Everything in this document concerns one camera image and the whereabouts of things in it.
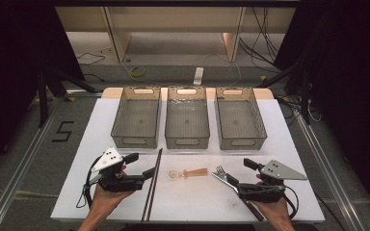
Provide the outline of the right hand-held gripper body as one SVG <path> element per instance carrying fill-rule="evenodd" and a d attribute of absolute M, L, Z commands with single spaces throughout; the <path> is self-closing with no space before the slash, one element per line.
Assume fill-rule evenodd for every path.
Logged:
<path fill-rule="evenodd" d="M 271 160 L 258 170 L 262 183 L 257 184 L 238 184 L 238 195 L 242 199 L 263 203 L 274 203 L 284 195 L 286 185 L 285 180 L 303 180 L 307 177 L 288 167 L 287 165 Z"/>

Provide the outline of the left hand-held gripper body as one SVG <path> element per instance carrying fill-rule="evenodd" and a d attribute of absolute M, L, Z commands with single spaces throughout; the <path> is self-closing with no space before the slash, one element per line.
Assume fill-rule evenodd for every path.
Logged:
<path fill-rule="evenodd" d="M 114 147 L 108 148 L 92 164 L 88 173 L 84 192 L 88 193 L 91 186 L 98 184 L 106 192 L 119 193 L 141 190 L 144 180 L 142 175 L 125 175 L 123 157 Z"/>

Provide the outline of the clear spoon with wooden handle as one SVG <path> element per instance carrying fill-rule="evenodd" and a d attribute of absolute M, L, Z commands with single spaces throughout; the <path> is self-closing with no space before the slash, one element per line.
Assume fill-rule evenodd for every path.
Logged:
<path fill-rule="evenodd" d="M 205 176 L 208 174 L 207 168 L 198 168 L 194 170 L 171 170 L 169 172 L 169 176 L 171 179 L 179 179 L 179 178 L 189 178 L 189 177 L 197 177 L 197 176 Z"/>

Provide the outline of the transparent grey plastic bin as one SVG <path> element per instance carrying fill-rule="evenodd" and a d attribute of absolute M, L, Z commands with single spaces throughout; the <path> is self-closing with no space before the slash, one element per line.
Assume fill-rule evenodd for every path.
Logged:
<path fill-rule="evenodd" d="M 252 88 L 216 88 L 216 115 L 221 150 L 259 150 L 267 139 Z"/>
<path fill-rule="evenodd" d="M 111 130 L 117 148 L 156 148 L 161 106 L 159 87 L 125 87 Z"/>
<path fill-rule="evenodd" d="M 165 138 L 168 149 L 206 149 L 210 139 L 206 89 L 169 87 Z"/>

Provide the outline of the person's left hand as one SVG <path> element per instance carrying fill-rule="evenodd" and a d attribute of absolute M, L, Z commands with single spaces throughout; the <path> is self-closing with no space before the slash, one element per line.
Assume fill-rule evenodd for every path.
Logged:
<path fill-rule="evenodd" d="M 110 215 L 120 203 L 128 196 L 133 194 L 131 192 L 106 192 L 101 186 L 96 186 L 92 205 L 90 208 L 91 213 L 99 215 Z"/>

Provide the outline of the person's right hand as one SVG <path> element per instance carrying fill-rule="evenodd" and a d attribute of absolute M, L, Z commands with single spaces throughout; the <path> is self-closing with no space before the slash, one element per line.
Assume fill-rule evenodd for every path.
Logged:
<path fill-rule="evenodd" d="M 291 222 L 288 214 L 287 202 L 281 197 L 278 202 L 263 203 L 254 201 L 262 215 L 274 226 L 286 226 Z"/>

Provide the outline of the white foam board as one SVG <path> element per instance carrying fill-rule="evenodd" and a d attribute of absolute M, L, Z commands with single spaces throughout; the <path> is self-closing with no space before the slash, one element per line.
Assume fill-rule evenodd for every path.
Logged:
<path fill-rule="evenodd" d="M 77 153 L 70 167 L 51 217 L 61 221 L 84 218 L 88 208 L 79 208 L 80 195 L 89 167 L 95 158 L 114 145 L 111 128 L 116 116 L 117 99 L 98 99 Z M 150 221 L 157 223 L 253 223 L 256 218 L 236 195 L 235 191 L 214 176 L 207 174 L 187 179 L 171 179 L 169 172 L 206 167 L 209 172 L 221 166 L 242 183 L 255 183 L 256 172 L 244 166 L 249 158 L 260 164 L 277 160 L 300 173 L 305 173 L 302 161 L 284 121 L 276 100 L 258 102 L 267 139 L 256 151 L 222 151 L 219 148 L 215 103 L 208 102 L 210 116 L 210 139 L 206 149 L 170 150 L 165 138 L 159 138 L 158 150 L 142 150 L 137 162 L 127 166 L 129 175 L 140 174 L 154 167 L 160 157 L 156 187 L 152 192 L 150 183 L 124 199 L 109 216 L 120 222 Z"/>

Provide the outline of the black metal stand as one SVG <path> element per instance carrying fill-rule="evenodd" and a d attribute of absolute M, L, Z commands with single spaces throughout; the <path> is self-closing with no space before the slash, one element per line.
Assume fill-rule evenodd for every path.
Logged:
<path fill-rule="evenodd" d="M 288 77 L 288 83 L 285 86 L 285 91 L 287 93 L 296 92 L 300 90 L 302 93 L 302 100 L 301 100 L 301 115 L 307 125 L 310 124 L 309 115 L 309 92 L 310 92 L 310 84 L 309 84 L 309 77 L 308 71 L 306 70 L 305 63 L 301 61 L 297 61 L 292 64 L 290 67 L 282 70 L 281 73 L 277 74 L 270 80 L 267 80 L 257 87 L 259 89 L 265 89 L 271 86 L 272 84 L 282 80 L 283 78 Z"/>
<path fill-rule="evenodd" d="M 62 84 L 63 81 L 68 81 L 71 84 L 79 87 L 90 93 L 97 93 L 97 89 L 84 83 L 82 80 L 74 77 L 57 67 L 43 67 L 38 75 L 38 93 L 40 100 L 40 125 L 42 127 L 48 119 L 48 105 L 46 90 L 50 90 L 55 97 L 64 97 L 66 88 Z"/>

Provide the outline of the yellow tape roll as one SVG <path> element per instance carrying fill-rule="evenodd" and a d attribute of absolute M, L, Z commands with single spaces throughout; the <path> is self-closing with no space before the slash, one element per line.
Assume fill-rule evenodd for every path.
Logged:
<path fill-rule="evenodd" d="M 145 75 L 145 68 L 143 66 L 134 66 L 130 69 L 130 75 L 133 78 L 140 78 Z"/>

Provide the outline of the white power strip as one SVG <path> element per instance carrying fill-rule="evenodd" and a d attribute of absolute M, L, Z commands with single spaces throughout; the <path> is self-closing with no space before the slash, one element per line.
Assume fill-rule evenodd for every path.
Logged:
<path fill-rule="evenodd" d="M 201 85 L 202 77 L 203 77 L 203 68 L 202 67 L 197 67 L 196 72 L 195 72 L 195 77 L 194 77 L 194 85 L 195 86 L 200 86 Z"/>

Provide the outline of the beige wooden shelf unit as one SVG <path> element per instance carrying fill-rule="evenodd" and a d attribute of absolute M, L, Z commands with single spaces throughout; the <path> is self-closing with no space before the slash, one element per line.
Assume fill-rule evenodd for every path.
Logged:
<path fill-rule="evenodd" d="M 123 60 L 134 32 L 222 33 L 227 58 L 236 59 L 240 35 L 287 32 L 294 8 L 281 7 L 58 7 L 68 32 L 106 32 L 116 59 Z"/>

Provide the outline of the aluminium floor rail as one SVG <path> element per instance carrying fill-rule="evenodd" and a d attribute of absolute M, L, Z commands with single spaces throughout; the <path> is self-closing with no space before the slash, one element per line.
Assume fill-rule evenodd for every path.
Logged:
<path fill-rule="evenodd" d="M 42 126 L 39 126 L 40 104 L 32 103 L 14 135 L 4 146 L 4 153 L 0 155 L 0 224 L 35 160 L 53 116 L 62 102 L 63 99 L 58 98 L 48 102 L 49 116 Z"/>
<path fill-rule="evenodd" d="M 304 136 L 312 150 L 312 153 L 319 165 L 324 177 L 329 185 L 331 193 L 344 217 L 350 231 L 365 231 L 365 227 L 362 224 L 356 207 L 350 200 L 350 197 L 345 192 L 341 182 L 339 181 L 337 174 L 335 173 L 332 165 L 330 164 L 321 143 L 318 141 L 311 126 L 308 125 L 304 118 L 299 115 L 298 123 L 304 133 Z"/>

